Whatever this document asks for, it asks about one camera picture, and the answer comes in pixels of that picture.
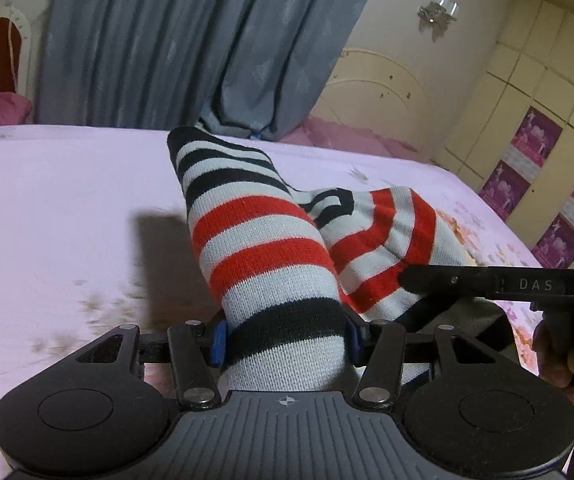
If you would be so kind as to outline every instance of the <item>red stripe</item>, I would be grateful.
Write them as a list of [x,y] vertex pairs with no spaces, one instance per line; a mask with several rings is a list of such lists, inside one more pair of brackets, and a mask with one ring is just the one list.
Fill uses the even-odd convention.
[[371,253],[374,249],[384,245],[389,238],[396,214],[396,205],[391,190],[379,189],[371,191],[370,194],[375,205],[371,226],[365,231],[353,233],[338,240],[329,250],[338,274],[343,272],[351,261],[363,254]]
[[429,263],[436,232],[436,212],[413,190],[411,199],[414,205],[414,229],[407,254],[397,264],[362,282],[349,295],[353,308],[359,314],[364,314],[380,300],[387,298],[400,288],[398,276],[406,266]]
[[206,213],[193,228],[193,256],[198,258],[205,244],[216,235],[243,222],[267,215],[289,215],[312,223],[294,202],[272,196],[244,196],[225,202]]
[[295,265],[316,265],[334,273],[325,248],[308,238],[277,240],[238,251],[228,256],[211,273],[209,288],[219,301],[225,293],[249,278],[264,272]]

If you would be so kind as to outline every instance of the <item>bed sheet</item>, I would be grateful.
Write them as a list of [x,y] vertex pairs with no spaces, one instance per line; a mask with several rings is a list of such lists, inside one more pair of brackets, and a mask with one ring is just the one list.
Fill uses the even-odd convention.
[[[217,310],[190,251],[166,132],[76,126],[0,127],[0,398],[123,322],[162,330]],[[538,267],[457,177],[408,160],[228,139],[265,150],[296,188],[409,186],[480,264]],[[502,302],[523,365],[540,318]],[[169,386],[161,371],[146,379]],[[0,455],[0,478],[8,468]]]

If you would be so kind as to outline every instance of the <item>silver screw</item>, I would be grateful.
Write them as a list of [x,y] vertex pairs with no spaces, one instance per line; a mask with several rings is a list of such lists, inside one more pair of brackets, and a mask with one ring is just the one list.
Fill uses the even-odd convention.
[[389,392],[385,388],[376,388],[371,386],[369,388],[361,389],[358,396],[365,402],[372,404],[381,404],[389,398]]
[[215,393],[209,388],[189,388],[184,394],[185,400],[194,404],[204,404],[215,397]]

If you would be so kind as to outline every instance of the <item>curtain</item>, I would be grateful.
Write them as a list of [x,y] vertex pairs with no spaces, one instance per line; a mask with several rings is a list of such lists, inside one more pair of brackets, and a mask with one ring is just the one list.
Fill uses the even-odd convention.
[[53,0],[37,120],[278,140],[367,0]]

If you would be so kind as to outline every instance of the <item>mattress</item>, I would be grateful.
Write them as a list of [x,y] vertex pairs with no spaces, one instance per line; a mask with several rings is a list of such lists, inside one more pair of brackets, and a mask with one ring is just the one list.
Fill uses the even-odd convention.
[[[0,127],[0,398],[123,322],[163,330],[214,304],[191,256],[166,132],[78,126]],[[265,150],[299,189],[409,186],[481,265],[538,267],[529,250],[441,168],[309,146],[228,139]],[[522,364],[540,318],[500,302]],[[155,383],[155,374],[149,379]],[[0,478],[8,467],[0,455]]]

